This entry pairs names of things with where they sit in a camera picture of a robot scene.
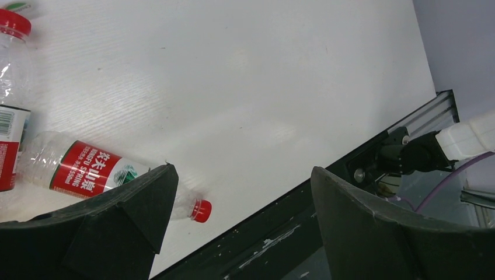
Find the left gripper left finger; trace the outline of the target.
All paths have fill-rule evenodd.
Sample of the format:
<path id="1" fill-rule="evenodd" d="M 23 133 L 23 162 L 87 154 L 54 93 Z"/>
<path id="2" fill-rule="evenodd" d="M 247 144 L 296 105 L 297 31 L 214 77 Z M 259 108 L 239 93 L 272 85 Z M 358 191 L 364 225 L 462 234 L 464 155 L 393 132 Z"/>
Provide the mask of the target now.
<path id="1" fill-rule="evenodd" d="M 1 278 L 148 279 L 178 181 L 174 165 L 161 165 L 90 199 L 1 223 Z"/>

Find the red label bottle red cap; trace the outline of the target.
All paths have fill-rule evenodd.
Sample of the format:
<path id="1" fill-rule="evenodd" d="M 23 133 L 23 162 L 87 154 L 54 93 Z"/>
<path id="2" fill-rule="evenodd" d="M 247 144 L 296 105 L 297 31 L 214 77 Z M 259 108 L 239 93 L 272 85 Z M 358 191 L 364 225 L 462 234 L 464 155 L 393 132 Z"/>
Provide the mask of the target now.
<path id="1" fill-rule="evenodd" d="M 26 183 L 81 199 L 143 176 L 150 167 L 61 132 L 38 134 L 24 148 L 17 173 Z"/>

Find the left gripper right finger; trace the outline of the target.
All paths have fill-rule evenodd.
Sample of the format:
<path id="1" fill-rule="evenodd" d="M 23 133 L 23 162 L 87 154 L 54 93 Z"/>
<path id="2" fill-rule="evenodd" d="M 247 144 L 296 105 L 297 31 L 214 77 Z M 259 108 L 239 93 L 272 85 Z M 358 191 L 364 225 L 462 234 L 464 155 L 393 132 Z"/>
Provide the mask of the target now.
<path id="1" fill-rule="evenodd" d="M 332 279 L 493 279 L 494 230 L 430 218 L 322 167 L 311 191 Z"/>

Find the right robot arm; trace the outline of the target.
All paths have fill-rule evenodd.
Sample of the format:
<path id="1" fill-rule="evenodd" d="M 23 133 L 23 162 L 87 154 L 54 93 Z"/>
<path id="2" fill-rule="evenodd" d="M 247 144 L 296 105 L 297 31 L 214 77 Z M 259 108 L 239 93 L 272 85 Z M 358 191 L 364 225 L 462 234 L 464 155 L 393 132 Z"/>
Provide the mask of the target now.
<path id="1" fill-rule="evenodd" d="M 456 162 L 494 153 L 494 110 L 401 145 L 385 145 L 376 157 L 384 173 L 446 170 Z"/>

